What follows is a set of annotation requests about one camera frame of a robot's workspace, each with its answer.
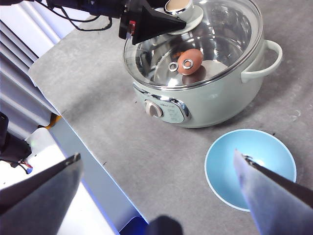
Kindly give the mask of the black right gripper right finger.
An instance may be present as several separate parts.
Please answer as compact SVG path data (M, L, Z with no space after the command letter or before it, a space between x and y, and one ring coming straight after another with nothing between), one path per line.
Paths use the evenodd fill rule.
M261 235L311 235L313 191L234 152L240 190Z

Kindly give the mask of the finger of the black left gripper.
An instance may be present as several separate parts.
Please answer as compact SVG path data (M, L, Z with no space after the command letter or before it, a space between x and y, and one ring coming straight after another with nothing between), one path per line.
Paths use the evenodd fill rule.
M121 14L118 36L121 39L131 38L132 44L136 45L185 27L185 21L158 12L148 4L126 4Z

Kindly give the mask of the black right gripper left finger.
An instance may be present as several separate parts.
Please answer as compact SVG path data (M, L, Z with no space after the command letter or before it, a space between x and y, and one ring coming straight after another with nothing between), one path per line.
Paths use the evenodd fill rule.
M76 153L0 191L2 235L55 235L78 190L83 173Z

